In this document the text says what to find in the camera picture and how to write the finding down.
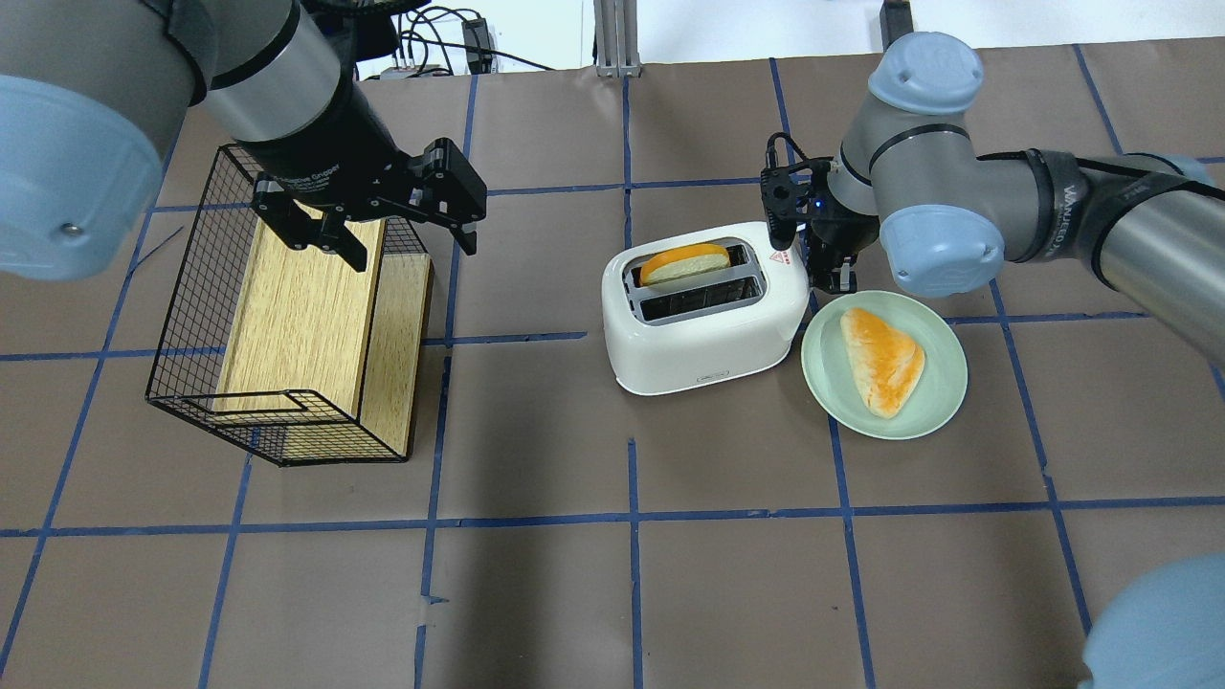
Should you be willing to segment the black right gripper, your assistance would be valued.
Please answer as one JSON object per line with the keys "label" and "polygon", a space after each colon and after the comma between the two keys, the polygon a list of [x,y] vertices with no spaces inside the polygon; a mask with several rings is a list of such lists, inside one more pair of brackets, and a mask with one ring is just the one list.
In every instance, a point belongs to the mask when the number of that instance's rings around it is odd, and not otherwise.
{"label": "black right gripper", "polygon": [[810,204],[805,235],[813,289],[854,294],[858,291],[858,254],[880,238],[880,219],[845,208],[833,196],[818,196]]}

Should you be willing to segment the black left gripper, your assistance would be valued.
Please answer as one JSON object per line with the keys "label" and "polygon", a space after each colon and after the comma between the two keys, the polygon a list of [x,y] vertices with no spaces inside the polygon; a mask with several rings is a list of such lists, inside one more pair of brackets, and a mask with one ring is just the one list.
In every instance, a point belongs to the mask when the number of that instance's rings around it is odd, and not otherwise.
{"label": "black left gripper", "polygon": [[[348,76],[338,78],[314,121],[285,137],[251,143],[251,157],[263,173],[251,208],[294,253],[315,246],[364,272],[368,249],[345,218],[390,215],[442,227],[462,253],[477,253],[488,188],[459,145],[439,137],[420,156],[407,156]],[[323,215],[314,217],[298,202]]]}

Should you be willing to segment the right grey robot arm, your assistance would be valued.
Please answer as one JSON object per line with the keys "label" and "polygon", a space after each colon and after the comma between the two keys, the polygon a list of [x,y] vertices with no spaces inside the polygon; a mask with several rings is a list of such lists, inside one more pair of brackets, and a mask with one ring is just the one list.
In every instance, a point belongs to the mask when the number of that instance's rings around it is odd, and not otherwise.
{"label": "right grey robot arm", "polygon": [[639,396],[612,379],[599,276],[639,245],[756,217],[692,152],[748,166],[801,108],[842,126],[871,56],[457,78],[451,115],[494,167],[458,270],[424,688],[1054,688],[1143,568],[1223,546],[1223,398],[1205,362],[1080,268],[1095,184],[1058,154],[952,166],[967,208],[1038,268],[932,308],[969,392],[884,441],[780,365]]}

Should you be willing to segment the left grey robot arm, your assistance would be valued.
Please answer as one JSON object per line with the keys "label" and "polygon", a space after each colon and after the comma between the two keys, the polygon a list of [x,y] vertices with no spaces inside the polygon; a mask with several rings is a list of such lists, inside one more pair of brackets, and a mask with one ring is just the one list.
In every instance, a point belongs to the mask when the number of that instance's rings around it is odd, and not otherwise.
{"label": "left grey robot arm", "polygon": [[5,1],[2,271],[100,273],[153,202],[172,140],[206,105],[273,178],[294,246],[363,246],[341,218],[399,212],[419,188],[353,78],[328,1]]}

